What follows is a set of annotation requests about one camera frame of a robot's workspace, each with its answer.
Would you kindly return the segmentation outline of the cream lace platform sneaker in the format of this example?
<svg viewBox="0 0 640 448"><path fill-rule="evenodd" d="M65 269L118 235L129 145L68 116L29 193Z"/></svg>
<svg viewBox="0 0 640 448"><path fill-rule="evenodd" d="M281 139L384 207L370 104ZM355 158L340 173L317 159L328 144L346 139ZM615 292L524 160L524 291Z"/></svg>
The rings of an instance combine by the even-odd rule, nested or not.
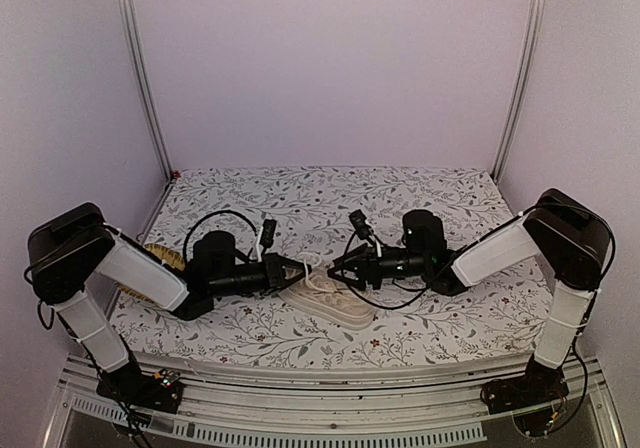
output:
<svg viewBox="0 0 640 448"><path fill-rule="evenodd" d="M364 330L374 321L374 309L330 278L322 256L301 252L303 278L278 293L288 305L350 330Z"/></svg>

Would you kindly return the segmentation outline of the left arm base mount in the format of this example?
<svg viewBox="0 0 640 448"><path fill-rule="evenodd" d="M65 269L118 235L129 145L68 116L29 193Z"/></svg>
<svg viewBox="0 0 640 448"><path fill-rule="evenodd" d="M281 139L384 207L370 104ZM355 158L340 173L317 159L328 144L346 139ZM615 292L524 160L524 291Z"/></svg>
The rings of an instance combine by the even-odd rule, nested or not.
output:
<svg viewBox="0 0 640 448"><path fill-rule="evenodd" d="M182 401L184 384L181 374L161 369L148 375L138 366L127 365L113 372L103 372L97 394L135 407L176 414Z"/></svg>

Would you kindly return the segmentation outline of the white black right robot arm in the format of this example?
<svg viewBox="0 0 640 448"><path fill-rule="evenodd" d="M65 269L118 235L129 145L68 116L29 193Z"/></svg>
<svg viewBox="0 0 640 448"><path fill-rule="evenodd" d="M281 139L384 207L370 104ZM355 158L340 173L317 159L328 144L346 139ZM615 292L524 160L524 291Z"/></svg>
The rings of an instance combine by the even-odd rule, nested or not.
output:
<svg viewBox="0 0 640 448"><path fill-rule="evenodd" d="M349 219L361 243L335 259L328 276L356 296L386 281L418 278L425 290L454 297L526 265L554 279L531 357L534 368L517 383L517 395L527 404L554 390L553 371L564 364L588 323L617 251L609 223L558 189L543 192L532 206L458 249L449 246L443 221L427 209L403 215L398 246L382 243L361 211Z"/></svg>

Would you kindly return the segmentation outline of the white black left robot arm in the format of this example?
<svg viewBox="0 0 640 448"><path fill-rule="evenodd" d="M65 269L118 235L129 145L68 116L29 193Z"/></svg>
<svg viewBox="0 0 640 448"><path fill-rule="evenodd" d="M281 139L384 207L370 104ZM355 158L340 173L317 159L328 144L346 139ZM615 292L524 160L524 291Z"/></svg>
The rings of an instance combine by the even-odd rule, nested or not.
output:
<svg viewBox="0 0 640 448"><path fill-rule="evenodd" d="M148 380L131 366L133 356L86 291L87 280L105 276L192 321L211 312L219 298L280 291L304 279L310 271L305 263L267 251L274 231L274 221L266 220L256 258L240 252L232 234L211 231L194 244L191 259L179 270L107 224L101 210L87 202L29 234L24 277L97 366L110 373L111 387L126 401L138 402L148 394Z"/></svg>

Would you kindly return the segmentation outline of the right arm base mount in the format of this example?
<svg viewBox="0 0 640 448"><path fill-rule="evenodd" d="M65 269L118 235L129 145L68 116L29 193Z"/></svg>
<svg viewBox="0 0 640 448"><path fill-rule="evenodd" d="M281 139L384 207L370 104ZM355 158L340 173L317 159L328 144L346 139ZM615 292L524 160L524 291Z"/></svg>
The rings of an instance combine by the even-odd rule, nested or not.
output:
<svg viewBox="0 0 640 448"><path fill-rule="evenodd" d="M480 400L490 414L497 414L560 400L568 394L561 367L548 368L531 358L523 374L483 384Z"/></svg>

